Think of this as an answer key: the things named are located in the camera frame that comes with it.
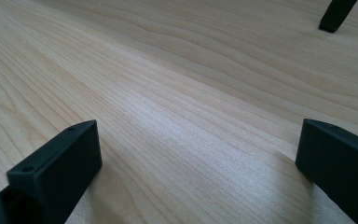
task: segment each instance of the wooden table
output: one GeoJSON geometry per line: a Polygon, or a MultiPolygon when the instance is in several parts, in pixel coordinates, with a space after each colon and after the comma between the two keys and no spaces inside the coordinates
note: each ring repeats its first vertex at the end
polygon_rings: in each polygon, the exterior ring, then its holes
{"type": "Polygon", "coordinates": [[[103,169],[67,223],[351,223],[295,167],[303,118],[358,135],[358,4],[0,0],[0,189],[97,119],[103,169]]]}

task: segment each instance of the light wood grain surface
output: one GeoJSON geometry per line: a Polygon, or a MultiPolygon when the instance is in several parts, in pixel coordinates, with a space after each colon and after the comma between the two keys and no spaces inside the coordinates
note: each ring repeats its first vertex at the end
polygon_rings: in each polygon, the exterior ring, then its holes
{"type": "Polygon", "coordinates": [[[67,223],[351,223],[295,167],[303,118],[358,134],[358,3],[0,0],[0,189],[97,119],[103,169],[67,223]]]}

